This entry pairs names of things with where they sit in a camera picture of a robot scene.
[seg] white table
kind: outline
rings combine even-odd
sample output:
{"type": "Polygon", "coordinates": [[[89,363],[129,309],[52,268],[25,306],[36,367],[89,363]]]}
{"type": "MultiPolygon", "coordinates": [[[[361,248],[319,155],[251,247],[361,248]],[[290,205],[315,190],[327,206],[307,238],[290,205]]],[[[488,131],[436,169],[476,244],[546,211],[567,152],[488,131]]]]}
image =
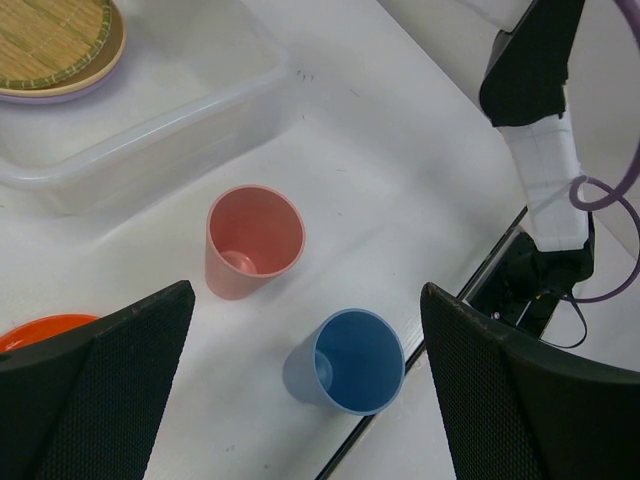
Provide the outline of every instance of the white table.
{"type": "Polygon", "coordinates": [[[291,348],[359,306],[412,352],[422,285],[458,291],[523,205],[501,136],[375,0],[246,3],[297,62],[291,130],[93,239],[75,233],[113,219],[0,209],[0,264],[11,272],[0,278],[0,330],[56,312],[107,314],[191,280],[196,309],[148,480],[313,479],[359,418],[287,395],[291,348]],[[204,283],[205,218],[219,193],[248,182],[297,205],[308,243],[294,271],[230,303],[204,283]]]}
{"type": "MultiPolygon", "coordinates": [[[[596,274],[576,288],[576,295],[595,296],[611,290],[624,280],[632,262],[624,247],[598,223],[596,274]]],[[[572,352],[640,371],[640,282],[613,300],[585,305],[582,310],[589,336],[572,352]]],[[[582,325],[572,307],[561,303],[543,338],[569,344],[581,335],[582,325]]],[[[331,480],[390,478],[455,478],[426,355],[409,373],[400,398],[374,420],[331,476],[331,480]]]]}

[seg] cup rim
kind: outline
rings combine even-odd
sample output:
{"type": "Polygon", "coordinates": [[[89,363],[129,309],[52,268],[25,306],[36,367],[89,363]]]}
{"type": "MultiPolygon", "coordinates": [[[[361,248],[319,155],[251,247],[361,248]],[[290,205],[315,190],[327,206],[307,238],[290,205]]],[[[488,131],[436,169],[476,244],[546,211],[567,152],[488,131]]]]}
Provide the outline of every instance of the cup rim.
{"type": "Polygon", "coordinates": [[[273,278],[273,277],[277,277],[279,275],[282,275],[283,273],[285,273],[288,270],[290,270],[291,268],[293,268],[293,266],[296,263],[298,263],[298,260],[300,259],[300,257],[302,256],[302,253],[304,252],[304,247],[305,247],[306,243],[307,243],[307,232],[306,232],[306,229],[304,227],[304,222],[302,220],[302,215],[300,215],[300,212],[298,212],[298,209],[295,207],[295,205],[287,197],[285,197],[283,194],[281,194],[277,190],[274,190],[273,188],[266,187],[264,185],[257,185],[257,184],[253,184],[253,183],[247,183],[247,184],[244,184],[244,185],[238,185],[238,186],[230,188],[230,189],[226,190],[225,192],[221,193],[218,196],[218,198],[216,198],[215,202],[213,202],[213,204],[209,208],[209,214],[207,215],[207,246],[211,248],[211,250],[216,255],[216,257],[227,268],[230,268],[234,272],[239,273],[240,275],[243,275],[245,277],[250,277],[250,278],[273,278]],[[284,200],[285,203],[289,206],[289,208],[291,208],[291,210],[293,210],[293,213],[295,213],[296,217],[298,218],[298,222],[300,223],[300,228],[302,229],[302,241],[300,243],[300,249],[298,250],[298,253],[293,258],[293,260],[291,260],[291,262],[289,262],[283,268],[281,268],[280,270],[275,271],[275,272],[270,272],[270,273],[247,273],[247,272],[245,272],[243,270],[240,270],[239,268],[237,268],[234,265],[232,265],[231,263],[229,263],[222,256],[220,251],[216,248],[215,243],[213,243],[213,238],[211,237],[211,217],[213,216],[213,212],[216,209],[216,207],[218,206],[218,204],[222,201],[222,199],[224,199],[225,197],[227,197],[231,193],[236,192],[238,190],[246,190],[246,189],[249,189],[249,188],[258,189],[258,190],[264,190],[264,191],[269,192],[269,193],[271,193],[273,195],[276,195],[280,199],[284,200]]]}
{"type": "Polygon", "coordinates": [[[391,327],[391,325],[389,325],[389,322],[387,322],[384,318],[382,318],[380,315],[378,315],[377,313],[372,312],[371,310],[366,310],[364,308],[345,308],[342,310],[339,310],[333,314],[331,314],[324,322],[322,322],[322,324],[318,327],[318,329],[316,330],[316,334],[315,334],[315,338],[313,340],[313,348],[311,349],[311,361],[313,362],[313,372],[314,372],[314,377],[315,377],[315,381],[316,384],[318,385],[318,387],[320,388],[320,391],[322,392],[322,395],[331,403],[331,405],[333,405],[335,408],[346,412],[346,413],[350,413],[352,415],[358,415],[358,416],[364,416],[364,417],[368,417],[370,415],[377,415],[378,413],[380,413],[381,411],[383,411],[385,408],[387,408],[389,405],[391,405],[393,403],[393,401],[398,397],[398,395],[400,395],[400,391],[402,390],[402,385],[404,383],[404,378],[406,376],[407,373],[407,368],[406,368],[406,359],[405,359],[405,355],[404,355],[404,347],[402,346],[402,342],[400,341],[400,337],[398,337],[398,334],[396,333],[396,331],[393,329],[393,327],[391,327]],[[329,393],[324,389],[324,387],[322,386],[322,384],[320,383],[320,379],[318,378],[318,372],[316,371],[316,367],[315,367],[315,358],[314,355],[316,353],[317,347],[318,347],[318,340],[320,339],[320,335],[322,335],[322,332],[324,331],[325,327],[331,322],[333,321],[335,318],[344,315],[345,313],[365,313],[371,317],[374,317],[376,320],[378,320],[379,322],[381,322],[384,326],[387,327],[387,329],[389,330],[389,332],[391,332],[391,334],[393,335],[393,337],[396,339],[396,342],[398,344],[398,347],[400,348],[400,355],[402,357],[402,373],[400,376],[400,382],[398,384],[398,388],[396,389],[396,391],[394,392],[394,394],[391,396],[391,398],[384,404],[381,405],[378,408],[372,409],[372,410],[367,410],[367,411],[358,411],[358,410],[352,410],[350,408],[347,408],[343,405],[340,405],[338,402],[336,402],[331,395],[329,395],[329,393]]]}

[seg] pink cup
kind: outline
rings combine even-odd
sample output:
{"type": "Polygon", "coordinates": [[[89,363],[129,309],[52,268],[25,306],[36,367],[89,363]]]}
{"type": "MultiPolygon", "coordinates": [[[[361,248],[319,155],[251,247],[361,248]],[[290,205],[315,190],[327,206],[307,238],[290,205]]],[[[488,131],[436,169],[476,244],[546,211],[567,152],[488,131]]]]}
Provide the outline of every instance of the pink cup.
{"type": "Polygon", "coordinates": [[[227,300],[244,298],[293,267],[304,242],[302,218],[284,196],[259,185],[232,188],[209,211],[207,285],[227,300]]]}

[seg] plastic cup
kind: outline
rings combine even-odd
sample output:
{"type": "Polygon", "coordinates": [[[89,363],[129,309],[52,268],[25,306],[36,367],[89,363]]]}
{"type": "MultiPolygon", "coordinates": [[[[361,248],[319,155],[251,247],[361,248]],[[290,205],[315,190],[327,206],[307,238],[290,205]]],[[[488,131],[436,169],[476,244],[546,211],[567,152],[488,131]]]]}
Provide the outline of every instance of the plastic cup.
{"type": "Polygon", "coordinates": [[[207,285],[219,297],[238,300],[295,265],[304,249],[304,224],[280,193],[243,185],[212,205],[206,243],[207,285]]]}
{"type": "Polygon", "coordinates": [[[25,323],[0,337],[0,353],[41,342],[97,319],[92,315],[65,314],[25,323]]]}
{"type": "Polygon", "coordinates": [[[398,336],[375,313],[333,314],[285,361],[283,380],[297,400],[352,415],[374,415],[396,398],[404,380],[398,336]]]}

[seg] clear plastic container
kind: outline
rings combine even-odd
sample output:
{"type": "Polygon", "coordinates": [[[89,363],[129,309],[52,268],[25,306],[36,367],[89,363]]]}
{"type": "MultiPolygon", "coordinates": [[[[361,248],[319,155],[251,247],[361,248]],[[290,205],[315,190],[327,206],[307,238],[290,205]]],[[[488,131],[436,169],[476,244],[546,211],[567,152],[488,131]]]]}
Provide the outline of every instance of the clear plastic container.
{"type": "Polygon", "coordinates": [[[287,55],[238,0],[116,3],[129,41],[106,85],[66,104],[0,105],[0,184],[57,213],[157,197],[289,118],[287,55]]]}

